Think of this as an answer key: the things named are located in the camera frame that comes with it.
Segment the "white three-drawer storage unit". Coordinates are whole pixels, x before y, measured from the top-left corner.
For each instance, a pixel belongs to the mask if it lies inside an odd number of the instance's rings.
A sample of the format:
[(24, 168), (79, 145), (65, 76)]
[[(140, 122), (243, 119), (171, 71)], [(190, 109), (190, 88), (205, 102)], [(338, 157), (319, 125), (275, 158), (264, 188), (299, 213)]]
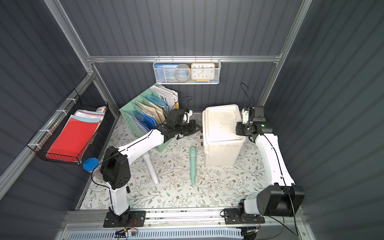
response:
[(203, 148), (207, 166), (233, 166), (246, 137), (236, 134), (242, 118), (238, 105), (208, 107), (203, 111)]

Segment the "white microphone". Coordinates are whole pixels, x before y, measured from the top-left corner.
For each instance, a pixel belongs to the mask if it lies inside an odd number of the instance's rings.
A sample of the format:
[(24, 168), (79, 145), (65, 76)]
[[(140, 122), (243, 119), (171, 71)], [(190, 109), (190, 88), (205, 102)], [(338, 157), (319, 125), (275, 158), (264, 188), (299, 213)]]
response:
[(159, 184), (158, 175), (155, 171), (155, 168), (154, 168), (154, 165), (152, 163), (151, 156), (150, 156), (149, 152), (146, 152), (143, 154), (143, 159), (147, 165), (147, 168), (148, 168), (148, 171), (149, 171), (149, 174), (152, 178), (153, 183), (155, 185), (158, 185)]

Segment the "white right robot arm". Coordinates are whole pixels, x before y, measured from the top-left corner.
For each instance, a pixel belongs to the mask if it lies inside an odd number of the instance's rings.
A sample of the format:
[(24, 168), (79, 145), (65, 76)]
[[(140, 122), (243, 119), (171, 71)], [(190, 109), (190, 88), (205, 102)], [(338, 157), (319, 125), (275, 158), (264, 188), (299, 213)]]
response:
[(239, 215), (294, 217), (304, 200), (303, 187), (298, 187), (285, 165), (279, 148), (278, 135), (267, 123), (262, 106), (242, 109), (242, 121), (237, 123), (236, 134), (245, 136), (260, 151), (268, 185), (254, 199), (238, 203)]

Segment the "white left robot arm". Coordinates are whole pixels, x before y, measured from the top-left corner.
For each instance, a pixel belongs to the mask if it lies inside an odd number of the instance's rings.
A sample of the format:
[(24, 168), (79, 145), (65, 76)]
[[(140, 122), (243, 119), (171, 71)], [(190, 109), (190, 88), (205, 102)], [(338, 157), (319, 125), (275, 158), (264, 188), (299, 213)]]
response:
[(126, 195), (131, 178), (130, 165), (149, 150), (171, 139), (181, 139), (201, 132), (203, 127), (190, 119), (192, 115), (193, 111), (189, 109), (173, 109), (163, 123), (156, 125), (144, 136), (125, 146), (106, 149), (100, 171), (110, 191), (112, 212), (116, 216), (129, 213)]

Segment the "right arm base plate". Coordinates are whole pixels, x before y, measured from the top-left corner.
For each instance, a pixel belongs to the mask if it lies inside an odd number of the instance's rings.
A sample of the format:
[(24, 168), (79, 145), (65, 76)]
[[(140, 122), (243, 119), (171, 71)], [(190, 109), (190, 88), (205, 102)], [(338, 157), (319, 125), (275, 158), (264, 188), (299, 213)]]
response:
[(226, 208), (220, 212), (220, 216), (224, 218), (226, 225), (237, 224), (264, 224), (265, 218), (261, 215), (241, 213), (235, 208)]

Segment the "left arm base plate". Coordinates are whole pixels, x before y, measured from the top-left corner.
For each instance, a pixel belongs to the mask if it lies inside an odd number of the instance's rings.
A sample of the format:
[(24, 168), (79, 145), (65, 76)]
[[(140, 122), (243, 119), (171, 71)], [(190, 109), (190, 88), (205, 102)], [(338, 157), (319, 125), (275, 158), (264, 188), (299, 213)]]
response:
[(114, 213), (112, 207), (106, 214), (103, 227), (104, 228), (127, 228), (143, 227), (146, 219), (146, 211), (131, 211), (128, 209), (122, 215), (118, 216)]

